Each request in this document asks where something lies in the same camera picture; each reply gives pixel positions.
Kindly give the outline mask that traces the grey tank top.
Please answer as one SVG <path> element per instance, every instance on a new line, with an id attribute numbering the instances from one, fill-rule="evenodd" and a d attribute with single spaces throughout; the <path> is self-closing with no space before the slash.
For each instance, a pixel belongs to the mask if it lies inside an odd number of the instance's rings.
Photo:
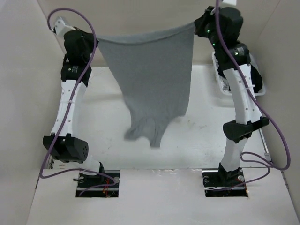
<path id="1" fill-rule="evenodd" d="M 191 22 L 167 30 L 97 37 L 131 115 L 126 140 L 145 137 L 158 148 L 169 123 L 186 114 L 194 31 Z"/>

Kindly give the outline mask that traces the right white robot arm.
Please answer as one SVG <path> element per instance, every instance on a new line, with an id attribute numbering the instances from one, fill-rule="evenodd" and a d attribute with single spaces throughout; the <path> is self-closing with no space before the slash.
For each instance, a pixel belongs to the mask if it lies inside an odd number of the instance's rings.
<path id="1" fill-rule="evenodd" d="M 218 171 L 202 173 L 206 188 L 220 190 L 244 183 L 241 154 L 252 133 L 269 124 L 251 98 L 255 92 L 250 53 L 248 47 L 238 40 L 242 24 L 240 11 L 233 7 L 209 6 L 195 20 L 195 34 L 207 38 L 213 46 L 214 61 L 229 83 L 235 108 L 235 120 L 223 125 L 226 146 Z"/>

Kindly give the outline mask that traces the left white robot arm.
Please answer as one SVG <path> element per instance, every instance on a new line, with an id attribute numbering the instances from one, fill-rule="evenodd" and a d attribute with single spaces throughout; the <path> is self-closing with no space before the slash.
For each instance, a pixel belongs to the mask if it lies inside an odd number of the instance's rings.
<path id="1" fill-rule="evenodd" d="M 78 137 L 78 121 L 83 96 L 92 72 L 91 61 L 98 41 L 92 33 L 73 28 L 62 35 L 66 54 L 63 59 L 61 96 L 55 124 L 50 135 L 43 137 L 46 157 L 71 163 L 89 176 L 95 187 L 105 182 L 103 165 L 93 159 L 89 145 Z"/>

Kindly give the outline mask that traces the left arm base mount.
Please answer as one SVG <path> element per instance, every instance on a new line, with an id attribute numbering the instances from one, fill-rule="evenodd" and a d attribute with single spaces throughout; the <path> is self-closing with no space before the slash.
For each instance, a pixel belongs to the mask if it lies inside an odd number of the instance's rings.
<path id="1" fill-rule="evenodd" d="M 104 171 L 104 174 L 116 179 L 116 184 L 113 185 L 113 180 L 99 176 L 86 175 L 79 173 L 75 196 L 77 198 L 116 198 L 119 197 L 120 186 L 120 170 Z"/>

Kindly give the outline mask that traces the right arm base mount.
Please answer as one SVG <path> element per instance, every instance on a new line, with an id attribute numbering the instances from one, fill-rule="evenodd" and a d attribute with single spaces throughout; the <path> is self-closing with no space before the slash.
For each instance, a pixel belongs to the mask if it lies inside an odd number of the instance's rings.
<path id="1" fill-rule="evenodd" d="M 206 197 L 248 197 L 241 168 L 226 172 L 221 167 L 218 170 L 203 170 L 204 194 Z"/>

